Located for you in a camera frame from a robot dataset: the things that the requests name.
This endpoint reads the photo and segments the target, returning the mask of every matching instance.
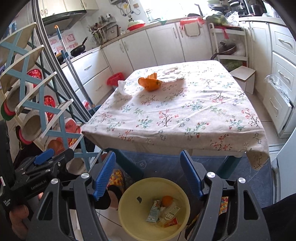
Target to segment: human hand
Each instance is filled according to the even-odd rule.
[[[41,199],[43,193],[38,195],[38,198]],[[9,212],[9,218],[12,223],[12,231],[22,240],[25,240],[28,233],[28,228],[22,222],[23,219],[29,216],[29,209],[26,205],[19,205],[14,207]]]

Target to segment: window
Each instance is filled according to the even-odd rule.
[[[149,21],[158,18],[175,19],[187,17],[189,13],[202,14],[205,16],[211,11],[204,0],[140,0]]]

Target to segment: countertop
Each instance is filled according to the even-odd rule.
[[[165,24],[176,23],[176,22],[179,22],[181,19],[190,19],[190,18],[176,18],[176,19],[171,19],[171,20],[168,20]],[[286,26],[285,23],[284,23],[284,21],[282,19],[280,19],[280,18],[272,18],[272,17],[260,17],[260,16],[258,16],[258,17],[243,17],[243,18],[239,18],[239,21],[268,22],[268,23],[274,23],[274,24],[279,24],[279,25]],[[153,28],[153,27],[160,26],[160,25],[161,25],[160,22],[151,23],[151,24],[145,25],[142,28],[138,28],[136,30],[127,32],[127,33],[125,33],[125,34],[123,34],[121,36],[118,36],[115,39],[112,39],[112,40],[108,41],[107,43],[101,45],[100,47],[94,48],[92,50],[89,50],[89,51],[87,51],[87,52],[85,52],[85,53],[83,53],[81,55],[78,55],[78,56],[72,58],[71,59],[71,62],[74,62],[75,60],[78,60],[78,59],[80,59],[80,58],[82,58],[82,57],[84,57],[84,56],[86,56],[86,55],[88,55],[90,53],[99,51],[100,49],[106,47],[107,45],[109,45],[111,43],[114,43],[114,42],[116,42],[116,41],[118,41],[118,40],[120,40],[120,39],[122,39],[124,37],[127,37],[129,35],[132,35],[132,34],[135,34],[137,32],[143,31],[145,29]],[[63,63],[61,65],[61,68],[64,68],[66,66],[67,66],[67,64],[66,63]]]
[[[196,17],[171,19],[171,20],[167,20],[165,24],[176,23],[176,22],[180,22],[180,20],[182,20],[182,19],[191,19],[191,18],[196,18]],[[156,26],[160,26],[160,25],[161,25],[160,22],[147,24],[147,25],[145,25],[144,27],[141,27],[141,28],[138,28],[138,29],[136,29],[136,30],[133,30],[133,31],[127,32],[127,33],[125,33],[125,34],[123,34],[123,35],[118,36],[118,37],[115,38],[115,39],[112,39],[112,40],[108,41],[107,43],[101,45],[101,48],[104,48],[104,47],[106,47],[107,45],[109,45],[109,44],[111,44],[111,43],[114,43],[114,42],[116,42],[117,40],[120,40],[120,39],[122,39],[122,38],[124,38],[124,37],[127,37],[127,36],[129,36],[129,35],[135,34],[135,33],[137,33],[137,32],[143,31],[143,30],[148,29],[148,28],[153,28],[153,27],[156,27]]]
[[[243,17],[239,18],[239,21],[254,21],[254,22],[268,22],[268,23],[275,23],[286,26],[284,21],[281,18],[272,18],[272,17]]]

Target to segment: blue floor mat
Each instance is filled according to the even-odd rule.
[[[180,165],[179,156],[156,155],[147,153],[135,153],[124,151],[124,154],[130,158],[144,172],[144,178],[162,177],[177,183],[187,194],[190,202],[190,218],[192,220],[202,207],[191,193],[184,172]],[[222,164],[224,157],[192,157],[193,161],[200,162],[207,171],[216,172]],[[126,187],[133,184],[133,180],[124,173],[126,179]],[[261,208],[269,206],[273,203],[273,183],[270,160],[259,171],[251,168],[247,157],[242,157],[240,163],[230,177],[235,180],[244,177],[251,186]]]

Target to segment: orange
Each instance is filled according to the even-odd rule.
[[[173,198],[171,196],[164,196],[161,199],[161,204],[165,207],[171,206],[172,203],[173,203]]]

